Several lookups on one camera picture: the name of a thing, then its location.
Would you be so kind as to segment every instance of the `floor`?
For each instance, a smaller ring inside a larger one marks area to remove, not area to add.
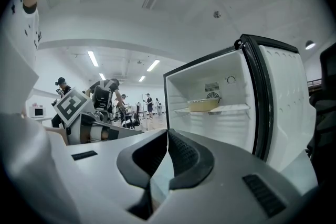
[[[146,120],[143,118],[142,115],[140,117],[140,122],[141,124],[135,127],[135,129],[138,131],[142,131],[142,132],[155,130],[155,129],[166,129],[167,128],[167,119],[166,119],[165,113],[160,116],[155,114],[152,119],[149,119],[147,115],[148,130],[146,130]],[[112,125],[121,127],[120,119],[117,122],[112,122]]]

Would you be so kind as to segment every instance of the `food container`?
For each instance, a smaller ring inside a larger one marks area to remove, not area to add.
[[[188,101],[190,112],[206,112],[218,107],[218,98]]]

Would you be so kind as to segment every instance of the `white ceiling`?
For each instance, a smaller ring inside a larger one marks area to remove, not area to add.
[[[253,34],[298,47],[305,61],[336,29],[324,0],[39,0],[38,8],[45,42],[41,49],[69,47],[69,53],[85,54],[85,49],[72,48],[70,39],[88,39],[90,47],[104,42],[110,49],[97,47],[97,54],[106,76],[124,74],[128,68],[128,75],[134,75],[131,80],[143,71],[134,63],[126,66],[127,61],[116,55],[152,61],[152,52],[188,62],[232,46],[241,34]],[[222,15],[219,19],[213,17],[216,10]],[[316,48],[306,51],[307,40],[316,42]],[[78,58],[80,64],[88,64]],[[144,70],[151,61],[142,66]]]
[[[75,46],[62,47],[59,50],[67,60],[71,60],[78,67],[78,70],[81,70],[82,76],[92,83],[100,80],[99,73],[103,73],[106,78],[117,78],[125,84],[162,86],[163,74],[185,64],[165,57],[117,48]],[[98,67],[95,67],[90,60],[88,55],[90,50],[94,53]],[[148,72],[147,69],[154,60],[160,62]],[[140,83],[141,76],[146,78]]]

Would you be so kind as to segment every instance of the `smoke detector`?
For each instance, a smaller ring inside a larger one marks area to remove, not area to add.
[[[216,10],[216,11],[214,12],[214,17],[215,17],[216,19],[220,18],[220,17],[221,17],[220,12]]]

